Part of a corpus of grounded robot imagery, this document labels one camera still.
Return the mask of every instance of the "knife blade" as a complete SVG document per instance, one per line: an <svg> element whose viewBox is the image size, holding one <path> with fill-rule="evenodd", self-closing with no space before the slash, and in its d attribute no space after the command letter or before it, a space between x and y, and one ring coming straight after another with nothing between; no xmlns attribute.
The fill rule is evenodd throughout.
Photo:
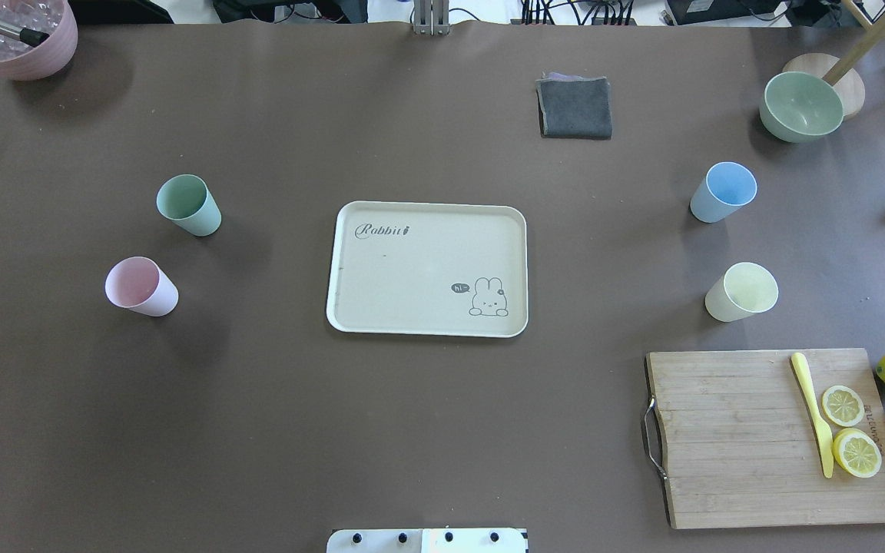
<svg viewBox="0 0 885 553"><path fill-rule="evenodd" d="M814 396L814 383L811 382L807 357L804 357L800 351L791 355L791 367L794 367L797 384L801 387L801 395L804 396L804 403L811 416L811 426L814 427L814 437L818 441L818 452L821 454L821 471L826 478L831 478L832 469L835 469L835 458L832 456L832 428L818 412L818 402Z"/></svg>

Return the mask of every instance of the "cutting board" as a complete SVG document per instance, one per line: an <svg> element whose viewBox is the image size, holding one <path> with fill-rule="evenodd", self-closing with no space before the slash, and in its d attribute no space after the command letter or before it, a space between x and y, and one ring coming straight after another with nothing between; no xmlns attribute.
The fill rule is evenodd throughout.
<svg viewBox="0 0 885 553"><path fill-rule="evenodd" d="M837 463L832 479L822 476L794 351L648 354L672 528L885 522L885 414L867 351L801 350L819 402L836 384L863 398L857 428L883 455L872 478Z"/></svg>

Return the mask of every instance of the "cloth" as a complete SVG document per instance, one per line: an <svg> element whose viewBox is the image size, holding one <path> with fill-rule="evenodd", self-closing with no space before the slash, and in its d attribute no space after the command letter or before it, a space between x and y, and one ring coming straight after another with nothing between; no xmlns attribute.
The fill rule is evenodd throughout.
<svg viewBox="0 0 885 553"><path fill-rule="evenodd" d="M614 134L606 77L550 73L537 83L542 136L605 140Z"/></svg>

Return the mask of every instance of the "pink cup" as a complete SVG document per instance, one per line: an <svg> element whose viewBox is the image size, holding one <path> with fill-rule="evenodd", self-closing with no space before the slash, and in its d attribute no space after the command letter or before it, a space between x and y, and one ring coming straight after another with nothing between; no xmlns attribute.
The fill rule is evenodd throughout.
<svg viewBox="0 0 885 553"><path fill-rule="evenodd" d="M162 317L176 307L179 291L151 259L130 257L108 272L104 293L118 307L150 317Z"/></svg>
<svg viewBox="0 0 885 553"><path fill-rule="evenodd" d="M15 6L20 0L0 2ZM0 77L13 81L34 81L36 78L49 77L67 65L77 49L77 22L67 0L63 0L63 6L60 24L53 29L50 38L28 52L0 61Z"/></svg>

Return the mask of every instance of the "ice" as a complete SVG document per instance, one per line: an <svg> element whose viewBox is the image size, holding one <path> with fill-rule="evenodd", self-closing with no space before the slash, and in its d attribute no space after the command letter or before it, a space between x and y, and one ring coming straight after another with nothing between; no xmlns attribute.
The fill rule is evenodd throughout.
<svg viewBox="0 0 885 553"><path fill-rule="evenodd" d="M63 16L62 0L0 0L0 20L34 31L53 32ZM31 50L31 46L0 35L0 61Z"/></svg>

